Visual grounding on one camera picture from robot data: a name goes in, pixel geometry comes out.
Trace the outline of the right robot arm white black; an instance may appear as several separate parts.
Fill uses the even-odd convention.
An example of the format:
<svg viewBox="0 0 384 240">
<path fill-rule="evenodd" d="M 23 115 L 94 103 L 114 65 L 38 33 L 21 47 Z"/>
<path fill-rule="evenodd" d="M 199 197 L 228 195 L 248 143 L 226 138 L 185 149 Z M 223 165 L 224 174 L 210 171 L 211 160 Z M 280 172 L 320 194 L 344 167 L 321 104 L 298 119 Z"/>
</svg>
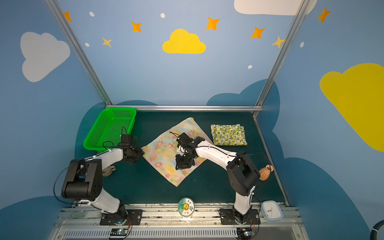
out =
<svg viewBox="0 0 384 240">
<path fill-rule="evenodd" d="M 229 152 L 216 147 L 204 138 L 192 139 L 186 133 L 173 133 L 177 140 L 176 170 L 195 166 L 198 157 L 210 160 L 227 171 L 230 185 L 236 192 L 230 216 L 239 224 L 245 224 L 251 218 L 253 192 L 261 174 L 250 155 Z"/>
</svg>

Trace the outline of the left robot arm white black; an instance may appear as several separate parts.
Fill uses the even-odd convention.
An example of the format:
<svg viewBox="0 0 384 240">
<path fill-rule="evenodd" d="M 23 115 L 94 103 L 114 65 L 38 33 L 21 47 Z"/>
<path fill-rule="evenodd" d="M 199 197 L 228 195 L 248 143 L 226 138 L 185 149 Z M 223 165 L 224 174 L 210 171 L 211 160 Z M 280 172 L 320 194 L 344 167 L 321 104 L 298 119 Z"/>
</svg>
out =
<svg viewBox="0 0 384 240">
<path fill-rule="evenodd" d="M 126 210 L 121 200 L 113 197 L 103 187 L 103 171 L 108 171 L 113 164 L 125 161 L 135 164 L 144 155 L 144 151 L 133 145 L 134 137 L 128 134 L 125 127 L 121 130 L 121 141 L 115 147 L 92 157 L 72 160 L 62 172 L 67 172 L 61 191 L 61 196 L 71 199 L 65 202 L 54 193 L 57 201 L 73 205 L 87 204 L 102 213 L 104 225 L 133 225 L 133 217 Z"/>
</svg>

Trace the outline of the pastel floral skirt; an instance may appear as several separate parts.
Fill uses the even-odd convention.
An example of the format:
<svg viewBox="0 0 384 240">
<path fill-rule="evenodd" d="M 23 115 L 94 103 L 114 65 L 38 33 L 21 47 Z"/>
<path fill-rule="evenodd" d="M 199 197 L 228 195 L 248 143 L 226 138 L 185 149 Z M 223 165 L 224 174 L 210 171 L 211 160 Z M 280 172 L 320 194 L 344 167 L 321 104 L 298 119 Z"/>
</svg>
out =
<svg viewBox="0 0 384 240">
<path fill-rule="evenodd" d="M 179 152 L 177 137 L 174 134 L 180 135 L 182 133 L 186 133 L 192 139 L 202 137 L 212 143 L 194 118 L 187 118 L 142 147 L 146 161 L 175 187 L 178 187 L 188 175 L 205 161 L 204 158 L 198 157 L 195 159 L 195 165 L 190 169 L 176 170 L 176 155 Z"/>
</svg>

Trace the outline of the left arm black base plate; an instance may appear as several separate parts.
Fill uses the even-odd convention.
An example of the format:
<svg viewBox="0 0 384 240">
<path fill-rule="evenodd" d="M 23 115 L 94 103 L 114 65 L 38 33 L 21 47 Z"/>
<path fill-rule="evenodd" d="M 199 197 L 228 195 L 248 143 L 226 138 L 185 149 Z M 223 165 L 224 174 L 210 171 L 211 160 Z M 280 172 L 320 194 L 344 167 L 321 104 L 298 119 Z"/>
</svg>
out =
<svg viewBox="0 0 384 240">
<path fill-rule="evenodd" d="M 138 226 L 141 223 L 143 211 L 139 209 L 125 210 L 121 213 L 102 214 L 100 226 Z"/>
</svg>

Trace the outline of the lemon print skirt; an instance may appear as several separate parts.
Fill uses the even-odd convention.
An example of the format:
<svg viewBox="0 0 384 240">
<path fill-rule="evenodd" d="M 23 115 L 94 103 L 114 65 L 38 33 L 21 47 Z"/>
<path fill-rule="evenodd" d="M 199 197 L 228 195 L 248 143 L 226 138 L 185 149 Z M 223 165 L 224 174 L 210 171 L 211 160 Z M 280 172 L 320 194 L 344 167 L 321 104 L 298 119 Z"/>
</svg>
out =
<svg viewBox="0 0 384 240">
<path fill-rule="evenodd" d="M 236 125 L 211 125 L 211 134 L 216 146 L 247 146 L 245 129 Z"/>
</svg>

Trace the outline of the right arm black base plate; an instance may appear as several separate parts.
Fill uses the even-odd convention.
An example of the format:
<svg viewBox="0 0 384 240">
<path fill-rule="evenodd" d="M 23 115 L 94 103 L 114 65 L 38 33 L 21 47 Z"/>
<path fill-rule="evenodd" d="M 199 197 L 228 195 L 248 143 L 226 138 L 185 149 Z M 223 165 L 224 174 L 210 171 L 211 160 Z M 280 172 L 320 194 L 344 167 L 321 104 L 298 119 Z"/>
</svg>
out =
<svg viewBox="0 0 384 240">
<path fill-rule="evenodd" d="M 259 225 L 261 223 L 259 211 L 250 209 L 245 215 L 240 214 L 234 208 L 219 209 L 222 225 Z"/>
</svg>

